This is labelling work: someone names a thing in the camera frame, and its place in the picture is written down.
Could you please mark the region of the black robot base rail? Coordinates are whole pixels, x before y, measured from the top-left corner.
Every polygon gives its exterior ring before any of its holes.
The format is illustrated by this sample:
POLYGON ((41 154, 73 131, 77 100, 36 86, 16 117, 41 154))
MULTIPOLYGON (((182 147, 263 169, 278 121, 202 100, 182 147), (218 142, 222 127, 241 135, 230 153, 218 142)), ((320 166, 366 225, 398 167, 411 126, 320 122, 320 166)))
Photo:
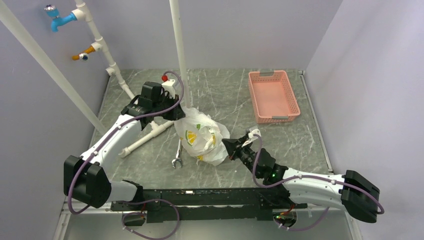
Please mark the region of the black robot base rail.
POLYGON ((290 207, 307 208, 305 203, 292 203, 283 193, 265 188, 199 188, 145 189, 138 205, 114 201, 113 212, 146 213, 147 223, 176 219, 174 204, 181 221, 256 219, 271 221, 278 212, 290 207))

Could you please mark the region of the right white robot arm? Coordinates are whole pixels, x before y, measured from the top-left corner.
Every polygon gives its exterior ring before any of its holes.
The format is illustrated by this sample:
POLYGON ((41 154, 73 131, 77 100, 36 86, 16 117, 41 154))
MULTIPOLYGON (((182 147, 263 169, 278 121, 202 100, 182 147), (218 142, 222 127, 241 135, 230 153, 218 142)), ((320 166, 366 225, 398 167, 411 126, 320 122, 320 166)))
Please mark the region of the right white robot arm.
POLYGON ((357 171, 304 172, 277 164, 263 147, 252 150, 246 137, 224 138, 222 143, 229 159, 240 160, 258 187, 277 192, 275 200, 282 208, 299 204, 336 208, 365 223, 376 223, 378 216, 385 212, 379 202, 380 189, 357 171))

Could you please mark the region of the white plastic bag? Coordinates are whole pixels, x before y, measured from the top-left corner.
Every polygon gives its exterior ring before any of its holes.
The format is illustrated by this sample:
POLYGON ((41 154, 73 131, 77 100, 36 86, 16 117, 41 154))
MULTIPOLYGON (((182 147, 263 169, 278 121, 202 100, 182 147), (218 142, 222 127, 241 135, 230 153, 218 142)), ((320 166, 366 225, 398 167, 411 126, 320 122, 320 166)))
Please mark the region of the white plastic bag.
POLYGON ((213 166, 220 165, 228 156, 222 139, 228 139, 228 128, 197 108, 182 107, 185 117, 174 122, 182 147, 187 153, 213 166))

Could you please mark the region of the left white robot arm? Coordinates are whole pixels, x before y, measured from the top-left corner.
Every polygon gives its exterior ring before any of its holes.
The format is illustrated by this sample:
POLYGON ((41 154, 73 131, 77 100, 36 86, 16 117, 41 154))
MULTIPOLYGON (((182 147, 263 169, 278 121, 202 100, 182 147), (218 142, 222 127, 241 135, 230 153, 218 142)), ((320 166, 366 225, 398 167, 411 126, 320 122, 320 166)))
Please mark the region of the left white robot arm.
POLYGON ((93 208, 108 202, 124 202, 131 210, 144 203, 143 187, 130 180, 113 181, 110 171, 122 150, 134 141, 155 117, 176 121, 185 117, 176 91, 180 81, 147 81, 120 112, 104 136, 79 156, 69 156, 63 165, 63 191, 93 208))

